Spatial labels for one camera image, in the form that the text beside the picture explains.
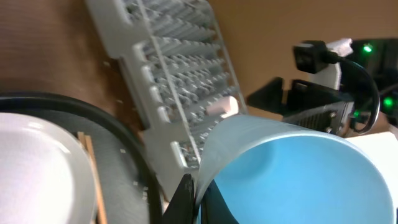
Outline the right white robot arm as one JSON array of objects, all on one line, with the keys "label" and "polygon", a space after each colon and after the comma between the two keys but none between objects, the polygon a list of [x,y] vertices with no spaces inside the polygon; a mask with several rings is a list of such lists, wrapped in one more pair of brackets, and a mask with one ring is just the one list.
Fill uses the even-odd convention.
[{"label": "right white robot arm", "polygon": [[308,80],[285,91],[275,77],[247,97],[249,106],[337,136],[369,132],[379,114],[397,127],[397,39],[304,40],[292,50]]}]

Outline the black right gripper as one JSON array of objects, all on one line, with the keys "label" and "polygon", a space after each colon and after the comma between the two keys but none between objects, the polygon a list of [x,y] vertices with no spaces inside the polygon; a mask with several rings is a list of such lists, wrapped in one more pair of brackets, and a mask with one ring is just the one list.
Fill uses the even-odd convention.
[{"label": "black right gripper", "polygon": [[284,79],[275,77],[247,97],[247,105],[282,115],[283,122],[341,136],[353,112],[348,93],[304,80],[294,80],[289,91]]}]

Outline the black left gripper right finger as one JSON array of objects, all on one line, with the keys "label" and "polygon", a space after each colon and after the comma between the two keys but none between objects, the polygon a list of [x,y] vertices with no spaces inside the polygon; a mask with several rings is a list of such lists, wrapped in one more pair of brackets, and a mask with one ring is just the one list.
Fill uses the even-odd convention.
[{"label": "black left gripper right finger", "polygon": [[201,224],[238,224],[213,180],[200,204]]}]

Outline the pink cup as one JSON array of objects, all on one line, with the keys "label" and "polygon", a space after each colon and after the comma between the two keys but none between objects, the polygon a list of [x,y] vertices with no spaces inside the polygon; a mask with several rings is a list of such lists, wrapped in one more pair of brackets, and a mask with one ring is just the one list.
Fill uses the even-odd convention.
[{"label": "pink cup", "polygon": [[222,118],[228,118],[239,113],[239,104],[235,97],[226,96],[207,106],[206,113],[212,116],[220,115]]}]

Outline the light blue cup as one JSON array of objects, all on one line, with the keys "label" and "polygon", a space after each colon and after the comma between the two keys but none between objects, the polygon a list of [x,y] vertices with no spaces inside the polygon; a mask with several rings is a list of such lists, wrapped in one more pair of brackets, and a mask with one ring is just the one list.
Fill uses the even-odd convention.
[{"label": "light blue cup", "polygon": [[238,223],[395,223],[392,189],[358,146],[327,133],[235,115],[209,133],[196,201],[214,182]]}]

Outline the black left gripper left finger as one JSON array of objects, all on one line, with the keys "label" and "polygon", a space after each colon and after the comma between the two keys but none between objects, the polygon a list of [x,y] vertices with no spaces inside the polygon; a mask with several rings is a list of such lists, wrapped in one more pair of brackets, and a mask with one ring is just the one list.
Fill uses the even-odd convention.
[{"label": "black left gripper left finger", "polygon": [[190,174],[184,174],[162,216],[162,224],[192,224],[194,205],[194,179]]}]

